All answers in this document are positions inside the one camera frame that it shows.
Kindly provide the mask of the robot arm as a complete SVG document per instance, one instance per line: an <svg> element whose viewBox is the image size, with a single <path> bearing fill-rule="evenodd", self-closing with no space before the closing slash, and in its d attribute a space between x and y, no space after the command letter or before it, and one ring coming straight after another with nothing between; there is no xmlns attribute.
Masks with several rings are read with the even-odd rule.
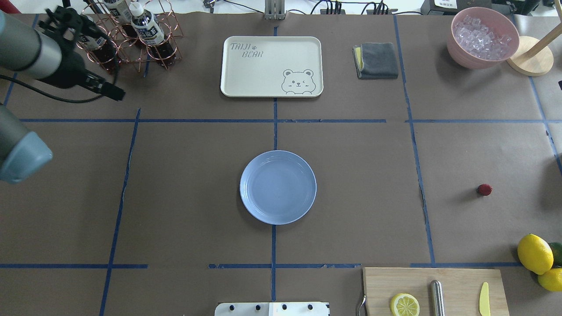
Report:
<svg viewBox="0 0 562 316"><path fill-rule="evenodd" d="M46 10L47 19L39 21L42 32L2 12L0 21L1 68L26 75L50 86L68 89L80 86L96 94L93 98L71 100L54 96L12 76L1 79L20 85L55 101L84 104L102 97L121 101L125 92L118 88L118 70L112 82L91 72L75 48L82 35L93 38L108 36L92 20L70 7ZM1 105L1 171L2 181L17 184L44 167L53 158L52 150L5 104Z"/></svg>

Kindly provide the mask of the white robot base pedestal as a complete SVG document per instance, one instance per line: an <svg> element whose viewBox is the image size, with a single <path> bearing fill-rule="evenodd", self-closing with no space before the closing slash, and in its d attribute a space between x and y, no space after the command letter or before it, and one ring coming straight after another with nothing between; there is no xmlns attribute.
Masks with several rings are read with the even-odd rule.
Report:
<svg viewBox="0 0 562 316"><path fill-rule="evenodd" d="M215 316L329 316L327 302L224 302Z"/></svg>

